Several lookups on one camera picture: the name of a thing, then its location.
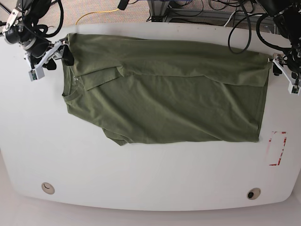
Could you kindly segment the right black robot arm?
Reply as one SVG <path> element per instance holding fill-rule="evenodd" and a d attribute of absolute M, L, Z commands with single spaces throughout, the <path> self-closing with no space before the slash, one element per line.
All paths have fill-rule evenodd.
<path fill-rule="evenodd" d="M 8 44 L 19 44 L 25 51 L 25 60 L 30 71 L 29 75 L 37 80 L 44 75 L 43 69 L 55 70 L 55 60 L 61 59 L 66 66 L 74 64 L 74 57 L 69 49 L 68 39 L 52 43 L 49 38 L 56 36 L 64 20 L 62 2 L 58 2 L 60 17 L 59 25 L 53 33 L 48 33 L 48 26 L 39 24 L 52 5 L 50 0 L 19 0 L 11 11 L 7 22 L 1 22 L 3 28 L 0 35 Z"/>

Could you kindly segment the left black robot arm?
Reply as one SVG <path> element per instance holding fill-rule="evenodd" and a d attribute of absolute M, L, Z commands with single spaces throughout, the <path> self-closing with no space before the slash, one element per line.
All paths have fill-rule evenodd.
<path fill-rule="evenodd" d="M 265 10 L 256 23 L 256 33 L 259 40 L 274 50 L 276 54 L 269 61 L 273 64 L 274 75 L 284 76 L 289 81 L 290 94 L 301 92 L 301 2 L 299 0 L 259 0 Z M 291 46 L 284 48 L 267 42 L 260 33 L 261 22 L 271 17 L 280 35 L 290 41 Z"/>

